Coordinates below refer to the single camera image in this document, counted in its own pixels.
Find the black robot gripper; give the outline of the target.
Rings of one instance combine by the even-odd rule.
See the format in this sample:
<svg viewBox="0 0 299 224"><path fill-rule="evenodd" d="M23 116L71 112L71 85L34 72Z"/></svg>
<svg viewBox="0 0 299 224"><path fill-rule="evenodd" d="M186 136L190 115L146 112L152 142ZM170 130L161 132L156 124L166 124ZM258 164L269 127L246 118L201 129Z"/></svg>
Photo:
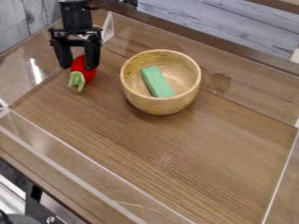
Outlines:
<svg viewBox="0 0 299 224"><path fill-rule="evenodd" d="M91 24L90 12L99 8L98 0L57 0L61 28L50 28L50 46L62 69L70 67L71 46L83 46L85 68L98 66L101 29Z"/></svg>

